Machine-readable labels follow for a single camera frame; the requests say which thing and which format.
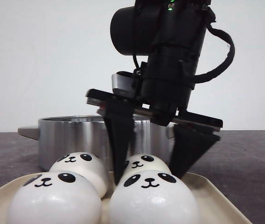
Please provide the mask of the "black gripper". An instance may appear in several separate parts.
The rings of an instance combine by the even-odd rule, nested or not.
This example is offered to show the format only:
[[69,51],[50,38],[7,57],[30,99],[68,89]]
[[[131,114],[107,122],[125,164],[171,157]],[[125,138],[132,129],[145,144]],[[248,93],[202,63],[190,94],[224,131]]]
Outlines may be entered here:
[[132,74],[135,94],[133,98],[90,89],[86,93],[87,103],[104,107],[103,118],[112,150],[114,182],[118,184],[125,169],[129,142],[134,129],[133,112],[152,119],[153,123],[165,126],[193,124],[194,126],[174,126],[174,148],[169,168],[178,178],[220,140],[213,130],[219,131],[223,121],[187,111],[191,87],[178,81],[144,77],[146,63]]

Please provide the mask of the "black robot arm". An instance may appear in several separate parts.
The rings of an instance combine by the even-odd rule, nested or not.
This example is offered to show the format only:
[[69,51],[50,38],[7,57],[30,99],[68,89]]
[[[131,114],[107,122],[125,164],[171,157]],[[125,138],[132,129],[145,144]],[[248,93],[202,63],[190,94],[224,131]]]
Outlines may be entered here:
[[[114,14],[110,33],[116,50],[133,58],[148,57],[133,72],[114,74],[112,92],[90,89],[86,94],[88,104],[98,106],[104,119],[116,183],[124,173],[134,114],[160,126],[174,123],[169,165],[177,177],[219,141],[215,132],[223,126],[220,119],[187,111],[195,85],[219,76],[234,58],[231,37],[211,26],[215,19],[208,0],[138,0]],[[226,41],[230,51],[215,69],[197,75],[206,31]]]

